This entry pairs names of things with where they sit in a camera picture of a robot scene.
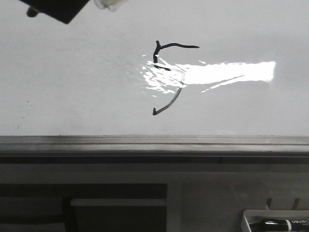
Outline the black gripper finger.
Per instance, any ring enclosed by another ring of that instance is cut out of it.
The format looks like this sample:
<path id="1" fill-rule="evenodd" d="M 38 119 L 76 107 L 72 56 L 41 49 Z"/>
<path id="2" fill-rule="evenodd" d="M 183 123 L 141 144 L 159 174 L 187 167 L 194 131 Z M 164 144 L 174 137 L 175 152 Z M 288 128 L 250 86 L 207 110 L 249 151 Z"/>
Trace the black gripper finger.
<path id="1" fill-rule="evenodd" d="M 21 0 L 28 5 L 27 16 L 46 14 L 64 24 L 69 24 L 89 0 Z"/>

